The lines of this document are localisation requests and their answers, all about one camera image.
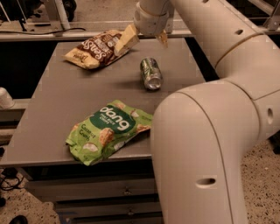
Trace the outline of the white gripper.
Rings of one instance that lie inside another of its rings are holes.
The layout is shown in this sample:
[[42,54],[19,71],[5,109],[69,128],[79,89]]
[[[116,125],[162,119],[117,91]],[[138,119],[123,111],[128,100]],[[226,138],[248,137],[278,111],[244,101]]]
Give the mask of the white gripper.
[[115,44],[114,54],[120,56],[139,42],[138,32],[145,36],[156,36],[156,39],[168,47],[168,36],[165,31],[170,16],[170,0],[139,0],[136,4],[134,24],[129,24]]

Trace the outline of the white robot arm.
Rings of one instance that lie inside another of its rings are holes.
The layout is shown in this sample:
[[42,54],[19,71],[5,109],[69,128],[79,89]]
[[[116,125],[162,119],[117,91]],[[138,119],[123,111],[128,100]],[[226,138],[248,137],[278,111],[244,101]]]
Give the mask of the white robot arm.
[[279,130],[279,49],[227,0],[139,0],[159,34],[175,8],[218,74],[157,107],[150,151],[164,224],[248,224],[241,162]]

